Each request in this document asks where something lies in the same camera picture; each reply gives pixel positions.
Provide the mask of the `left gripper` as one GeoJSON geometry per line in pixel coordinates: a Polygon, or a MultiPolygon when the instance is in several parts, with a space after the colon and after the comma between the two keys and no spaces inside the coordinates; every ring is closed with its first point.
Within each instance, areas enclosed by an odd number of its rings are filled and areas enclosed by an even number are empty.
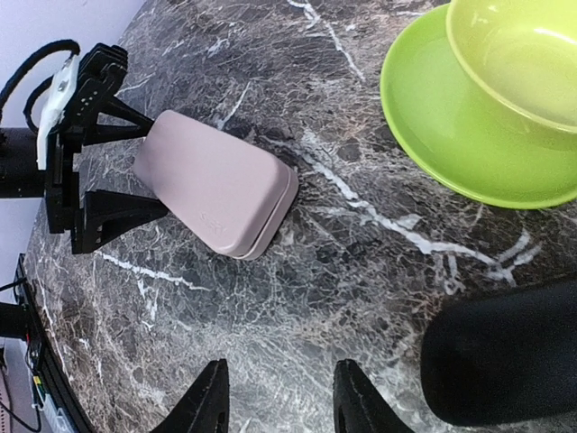
{"type": "Polygon", "coordinates": [[[93,253],[117,237],[165,217],[157,199],[119,192],[88,191],[80,206],[79,174],[73,170],[76,153],[84,146],[145,137],[154,121],[117,97],[97,104],[83,128],[71,126],[48,135],[45,196],[49,230],[71,232],[72,253],[93,253]]]}

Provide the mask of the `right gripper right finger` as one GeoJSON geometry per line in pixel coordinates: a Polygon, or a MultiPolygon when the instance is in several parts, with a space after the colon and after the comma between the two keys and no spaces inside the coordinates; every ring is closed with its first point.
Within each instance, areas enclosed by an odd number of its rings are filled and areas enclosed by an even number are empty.
{"type": "Polygon", "coordinates": [[[352,359],[343,359],[336,364],[333,405],[336,433],[413,432],[352,359]]]}

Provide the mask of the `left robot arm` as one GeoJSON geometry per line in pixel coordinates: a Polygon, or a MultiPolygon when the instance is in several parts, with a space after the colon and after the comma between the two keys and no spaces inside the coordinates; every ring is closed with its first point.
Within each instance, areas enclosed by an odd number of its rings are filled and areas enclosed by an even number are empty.
{"type": "Polygon", "coordinates": [[[26,128],[1,130],[1,198],[42,198],[52,234],[70,232],[73,254],[93,253],[135,227],[168,214],[155,198],[98,189],[79,193],[73,158],[84,146],[145,136],[153,121],[117,97],[96,110],[131,123],[103,125],[82,118],[64,134],[49,136],[49,162],[36,163],[36,135],[26,128]]]}

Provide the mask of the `black glasses case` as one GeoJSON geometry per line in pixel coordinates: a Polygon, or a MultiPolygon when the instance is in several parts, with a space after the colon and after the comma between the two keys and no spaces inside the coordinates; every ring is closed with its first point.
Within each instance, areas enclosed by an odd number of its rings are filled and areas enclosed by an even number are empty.
{"type": "Polygon", "coordinates": [[[431,411],[456,426],[574,411],[576,280],[443,310],[424,335],[420,375],[431,411]]]}

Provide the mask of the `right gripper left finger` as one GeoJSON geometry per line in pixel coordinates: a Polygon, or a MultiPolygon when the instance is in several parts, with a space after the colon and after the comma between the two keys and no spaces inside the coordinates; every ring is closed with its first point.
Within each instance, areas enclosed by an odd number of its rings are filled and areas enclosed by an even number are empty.
{"type": "Polygon", "coordinates": [[[229,429],[229,371],[225,359],[209,362],[152,433],[225,433],[229,429]]]}

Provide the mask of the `pink glasses case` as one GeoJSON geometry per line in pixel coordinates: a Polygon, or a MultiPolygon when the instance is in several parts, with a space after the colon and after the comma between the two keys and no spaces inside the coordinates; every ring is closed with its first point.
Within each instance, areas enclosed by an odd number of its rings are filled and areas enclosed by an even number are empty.
{"type": "Polygon", "coordinates": [[[270,152],[175,111],[154,121],[135,176],[214,252],[260,257],[298,193],[298,176],[270,152]]]}

